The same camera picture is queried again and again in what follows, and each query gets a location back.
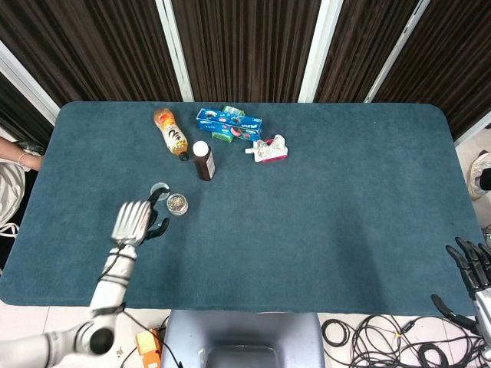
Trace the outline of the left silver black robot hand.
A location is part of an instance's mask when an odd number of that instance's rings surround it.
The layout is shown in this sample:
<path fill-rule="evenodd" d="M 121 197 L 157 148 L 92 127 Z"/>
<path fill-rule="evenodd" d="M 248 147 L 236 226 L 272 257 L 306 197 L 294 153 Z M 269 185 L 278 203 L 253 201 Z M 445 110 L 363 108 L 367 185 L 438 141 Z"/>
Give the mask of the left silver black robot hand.
<path fill-rule="evenodd" d="M 118 248 L 127 245 L 137 248 L 145 240 L 160 237 L 167 230 L 170 220 L 165 218 L 160 227 L 150 228 L 157 220 L 158 212 L 153 209 L 161 195 L 168 195 L 167 188 L 156 189 L 145 201 L 125 202 L 117 214 L 111 239 Z"/>

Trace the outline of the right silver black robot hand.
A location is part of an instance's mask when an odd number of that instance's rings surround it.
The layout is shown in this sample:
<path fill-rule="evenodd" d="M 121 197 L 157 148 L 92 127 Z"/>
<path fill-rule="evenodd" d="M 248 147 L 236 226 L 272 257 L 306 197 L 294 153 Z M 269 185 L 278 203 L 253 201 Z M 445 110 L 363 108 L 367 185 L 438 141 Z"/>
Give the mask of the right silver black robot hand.
<path fill-rule="evenodd" d="M 456 263 L 476 316 L 471 320 L 456 314 L 440 296 L 432 294 L 430 297 L 433 305 L 447 320 L 481 336 L 490 347 L 490 247 L 483 243 L 476 245 L 461 237 L 455 237 L 455 242 L 463 253 L 450 245 L 446 246 L 446 251 Z"/>

